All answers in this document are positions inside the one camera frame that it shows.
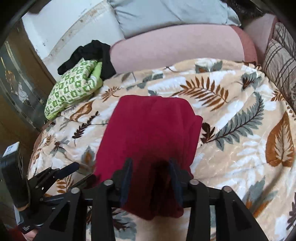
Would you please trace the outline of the beige leaf print blanket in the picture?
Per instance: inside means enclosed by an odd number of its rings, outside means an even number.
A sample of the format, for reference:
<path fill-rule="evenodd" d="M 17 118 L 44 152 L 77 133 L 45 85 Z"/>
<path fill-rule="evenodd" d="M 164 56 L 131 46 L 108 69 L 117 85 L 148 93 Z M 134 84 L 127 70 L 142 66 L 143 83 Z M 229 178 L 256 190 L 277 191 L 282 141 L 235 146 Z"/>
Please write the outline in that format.
<path fill-rule="evenodd" d="M 125 95 L 189 102 L 203 118 L 190 167 L 194 177 L 210 187 L 230 186 L 269 240 L 288 237 L 295 227 L 295 114 L 252 63 L 200 58 L 115 75 L 45 126 L 28 177 L 79 162 L 78 172 L 47 191 L 52 196 L 89 174 L 111 114 Z"/>

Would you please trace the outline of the green white patterned pillow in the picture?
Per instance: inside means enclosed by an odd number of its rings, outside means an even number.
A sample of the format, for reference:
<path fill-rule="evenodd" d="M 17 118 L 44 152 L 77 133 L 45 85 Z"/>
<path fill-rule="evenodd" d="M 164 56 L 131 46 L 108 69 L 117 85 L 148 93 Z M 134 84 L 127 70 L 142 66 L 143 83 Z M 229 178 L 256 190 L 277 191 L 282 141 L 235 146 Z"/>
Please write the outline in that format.
<path fill-rule="evenodd" d="M 76 104 L 102 87 L 102 62 L 81 59 L 67 70 L 52 88 L 45 106 L 46 119 L 54 119 L 64 109 Z"/>

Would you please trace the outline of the light grey pillow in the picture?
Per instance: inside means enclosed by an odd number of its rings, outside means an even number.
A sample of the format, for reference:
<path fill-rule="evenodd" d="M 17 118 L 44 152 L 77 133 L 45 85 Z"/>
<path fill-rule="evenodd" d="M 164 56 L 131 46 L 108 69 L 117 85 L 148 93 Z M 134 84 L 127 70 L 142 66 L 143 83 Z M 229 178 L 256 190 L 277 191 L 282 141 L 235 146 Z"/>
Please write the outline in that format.
<path fill-rule="evenodd" d="M 241 26 L 236 12 L 222 1 L 108 1 L 125 38 L 174 25 Z"/>

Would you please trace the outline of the pink bolster cushion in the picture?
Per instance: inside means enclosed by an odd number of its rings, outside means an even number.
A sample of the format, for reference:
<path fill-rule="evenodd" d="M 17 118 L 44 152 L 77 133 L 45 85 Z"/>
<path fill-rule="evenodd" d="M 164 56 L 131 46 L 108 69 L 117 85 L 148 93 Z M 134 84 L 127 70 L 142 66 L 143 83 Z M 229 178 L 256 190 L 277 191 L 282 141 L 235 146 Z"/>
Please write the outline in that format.
<path fill-rule="evenodd" d="M 115 43 L 110 49 L 117 73 L 171 66 L 196 58 L 256 62 L 251 38 L 226 25 L 178 25 L 146 32 Z"/>

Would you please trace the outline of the wooden glass door cabinet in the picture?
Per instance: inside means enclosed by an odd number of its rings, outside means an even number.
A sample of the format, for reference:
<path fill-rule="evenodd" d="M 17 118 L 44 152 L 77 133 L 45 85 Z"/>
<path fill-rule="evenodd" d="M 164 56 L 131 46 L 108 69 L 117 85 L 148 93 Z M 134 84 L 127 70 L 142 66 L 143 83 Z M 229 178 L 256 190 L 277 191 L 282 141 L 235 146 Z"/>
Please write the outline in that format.
<path fill-rule="evenodd" d="M 22 20 L 1 44 L 1 149 L 33 144 L 46 122 L 44 108 L 55 83 L 30 42 Z"/>

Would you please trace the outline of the dark furry cushion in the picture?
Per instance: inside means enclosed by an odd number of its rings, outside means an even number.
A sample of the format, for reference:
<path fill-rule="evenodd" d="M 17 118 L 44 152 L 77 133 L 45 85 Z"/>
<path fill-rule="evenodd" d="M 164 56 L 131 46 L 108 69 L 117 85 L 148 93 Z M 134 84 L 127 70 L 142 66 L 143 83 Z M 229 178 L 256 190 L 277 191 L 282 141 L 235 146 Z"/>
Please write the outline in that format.
<path fill-rule="evenodd" d="M 222 0 L 222 2 L 232 8 L 240 20 L 258 18 L 264 15 L 264 12 L 252 1 Z"/>

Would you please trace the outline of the black clothing pile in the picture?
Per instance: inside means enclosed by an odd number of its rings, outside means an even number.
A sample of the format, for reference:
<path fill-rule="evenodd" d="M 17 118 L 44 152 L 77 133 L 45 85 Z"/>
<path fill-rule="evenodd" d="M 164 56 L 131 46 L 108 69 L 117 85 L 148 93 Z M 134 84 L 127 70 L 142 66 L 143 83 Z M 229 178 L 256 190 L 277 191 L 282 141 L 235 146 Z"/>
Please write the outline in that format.
<path fill-rule="evenodd" d="M 100 42 L 99 40 L 92 40 L 91 43 L 85 46 L 79 46 L 57 69 L 59 75 L 63 75 L 69 69 L 72 69 L 82 58 L 84 60 L 96 60 L 102 62 L 102 69 L 100 78 L 104 81 L 116 74 L 114 66 L 110 58 L 111 46 Z"/>

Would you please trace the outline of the dark red garment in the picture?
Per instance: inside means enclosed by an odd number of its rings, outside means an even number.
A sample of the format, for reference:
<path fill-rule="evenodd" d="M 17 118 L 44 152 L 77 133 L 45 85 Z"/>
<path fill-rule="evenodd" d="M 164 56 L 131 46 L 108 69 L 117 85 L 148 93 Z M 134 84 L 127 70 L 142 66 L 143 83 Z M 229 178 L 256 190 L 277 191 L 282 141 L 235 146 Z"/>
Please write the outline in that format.
<path fill-rule="evenodd" d="M 182 98 L 121 97 L 96 154 L 97 181 L 110 179 L 131 159 L 132 174 L 123 209 L 145 220 L 181 217 L 184 209 L 171 183 L 170 164 L 190 170 L 202 121 Z"/>

